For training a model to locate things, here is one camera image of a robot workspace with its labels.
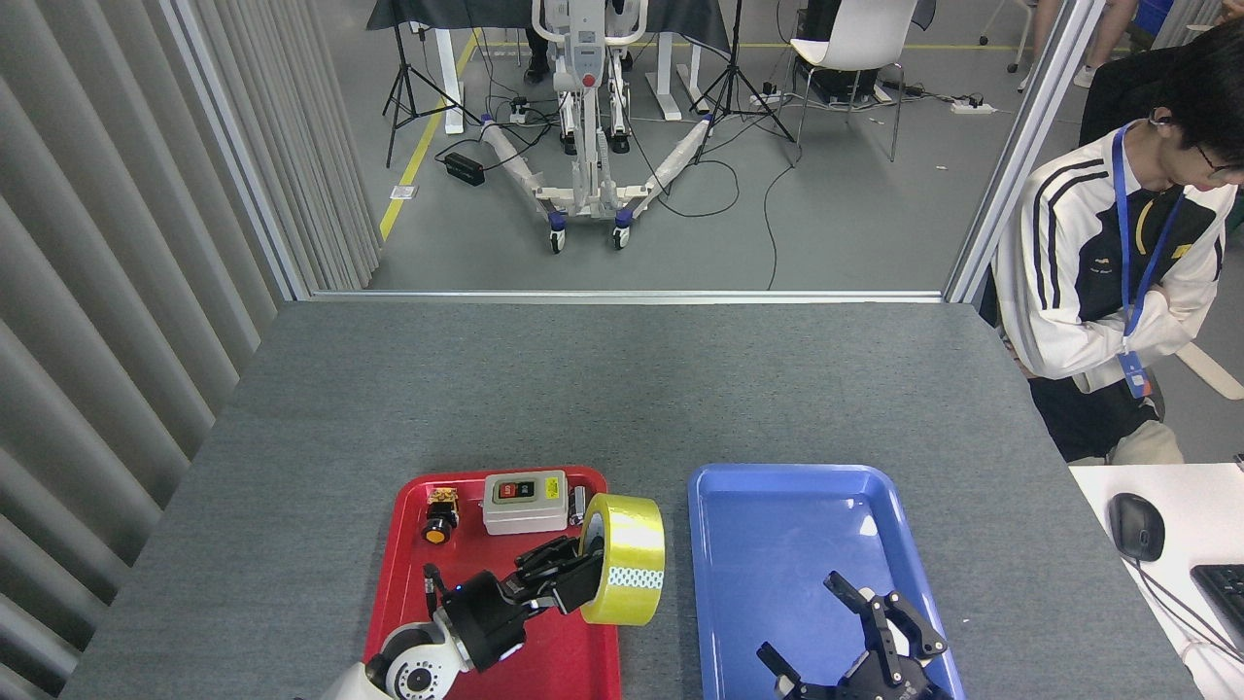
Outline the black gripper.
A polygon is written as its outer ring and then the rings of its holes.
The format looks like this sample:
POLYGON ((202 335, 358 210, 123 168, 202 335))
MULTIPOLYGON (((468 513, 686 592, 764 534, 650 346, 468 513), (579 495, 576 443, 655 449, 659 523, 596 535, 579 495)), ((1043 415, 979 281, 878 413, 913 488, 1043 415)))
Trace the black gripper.
POLYGON ((897 591, 866 594, 837 571, 830 572, 824 584, 860 617, 868 654, 835 685, 819 685, 802 681, 785 656, 764 642, 756 655, 775 678, 778 699, 952 699, 921 665, 945 654, 950 644, 911 601, 897 591), (899 683, 892 685, 893 675, 884 671, 898 670, 899 683))
POLYGON ((578 540, 559 536, 515 558, 525 602, 503 594, 501 581, 483 571, 442 594, 442 609, 471 669, 484 673, 526 642, 525 623, 556 607, 570 614, 600 589, 605 555, 582 555, 578 540))

